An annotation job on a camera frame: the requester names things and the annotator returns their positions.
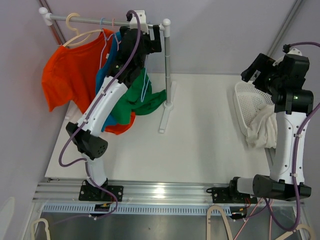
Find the green t shirt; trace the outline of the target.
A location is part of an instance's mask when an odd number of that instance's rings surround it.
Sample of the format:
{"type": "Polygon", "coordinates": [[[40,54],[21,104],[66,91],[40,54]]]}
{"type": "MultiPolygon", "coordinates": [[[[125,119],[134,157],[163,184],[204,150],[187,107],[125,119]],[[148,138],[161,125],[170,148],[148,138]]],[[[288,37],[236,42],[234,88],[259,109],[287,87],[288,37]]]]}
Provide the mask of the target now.
{"type": "Polygon", "coordinates": [[[110,115],[114,117],[119,125],[128,125],[133,121],[133,115],[144,116],[153,113],[167,99],[166,90],[153,91],[151,80],[145,96],[141,102],[141,92],[143,88],[144,68],[140,75],[134,80],[131,87],[117,101],[110,115]]]}

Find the light blue wire hanger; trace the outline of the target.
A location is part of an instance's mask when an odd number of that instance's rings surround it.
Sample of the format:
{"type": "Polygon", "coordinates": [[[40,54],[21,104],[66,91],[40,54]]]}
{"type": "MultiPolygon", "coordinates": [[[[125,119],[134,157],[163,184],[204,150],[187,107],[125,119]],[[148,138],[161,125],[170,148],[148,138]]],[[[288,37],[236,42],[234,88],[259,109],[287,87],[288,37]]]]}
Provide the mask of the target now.
{"type": "Polygon", "coordinates": [[[149,88],[150,84],[150,79],[148,78],[148,62],[149,62],[149,55],[146,56],[145,58],[145,63],[144,63],[144,74],[143,74],[143,86],[141,90],[141,95],[140,95],[140,102],[143,103],[145,101],[147,91],[149,88]]]}

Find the white t shirt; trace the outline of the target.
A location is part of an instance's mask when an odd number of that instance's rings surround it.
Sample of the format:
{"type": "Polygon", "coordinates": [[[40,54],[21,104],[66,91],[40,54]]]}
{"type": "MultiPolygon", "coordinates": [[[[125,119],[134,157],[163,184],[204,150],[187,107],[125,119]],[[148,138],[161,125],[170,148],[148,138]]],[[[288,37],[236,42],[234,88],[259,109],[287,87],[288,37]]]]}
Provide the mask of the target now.
{"type": "Polygon", "coordinates": [[[247,127],[246,142],[249,148],[275,149],[277,146],[278,125],[275,106],[264,104],[260,106],[253,120],[247,127]]]}

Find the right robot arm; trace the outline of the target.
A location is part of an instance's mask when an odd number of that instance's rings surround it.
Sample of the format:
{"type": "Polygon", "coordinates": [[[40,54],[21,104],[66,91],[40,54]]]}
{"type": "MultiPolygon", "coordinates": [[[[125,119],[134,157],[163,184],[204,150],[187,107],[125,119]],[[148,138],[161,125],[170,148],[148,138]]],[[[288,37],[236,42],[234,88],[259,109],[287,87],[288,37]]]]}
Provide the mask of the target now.
{"type": "Polygon", "coordinates": [[[257,74],[254,87],[271,96],[278,134],[270,174],[234,177],[231,181],[234,186],[227,190],[232,202],[240,202],[246,194],[282,201],[299,201],[311,196],[312,189],[305,185],[303,173],[305,134],[314,106],[313,92],[303,89],[309,68],[306,56],[287,53],[277,63],[260,53],[241,73],[244,82],[257,74]]]}

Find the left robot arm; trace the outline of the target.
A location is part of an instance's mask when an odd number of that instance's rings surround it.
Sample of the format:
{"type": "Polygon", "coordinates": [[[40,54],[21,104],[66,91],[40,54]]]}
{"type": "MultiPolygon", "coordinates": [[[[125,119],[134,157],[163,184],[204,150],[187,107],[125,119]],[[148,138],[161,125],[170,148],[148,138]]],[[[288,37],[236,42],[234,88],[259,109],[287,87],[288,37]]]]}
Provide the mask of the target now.
{"type": "Polygon", "coordinates": [[[100,137],[108,116],[114,110],[121,97],[138,80],[141,72],[145,71],[148,55],[162,51],[160,26],[152,27],[154,38],[141,27],[122,26],[119,30],[121,43],[119,49],[111,54],[102,84],[95,98],[76,122],[68,122],[66,131],[69,139],[68,146],[73,143],[81,158],[71,162],[83,161],[87,182],[92,186],[90,195],[97,201],[107,197],[107,175],[104,170],[103,155],[108,148],[108,142],[100,137]]]}

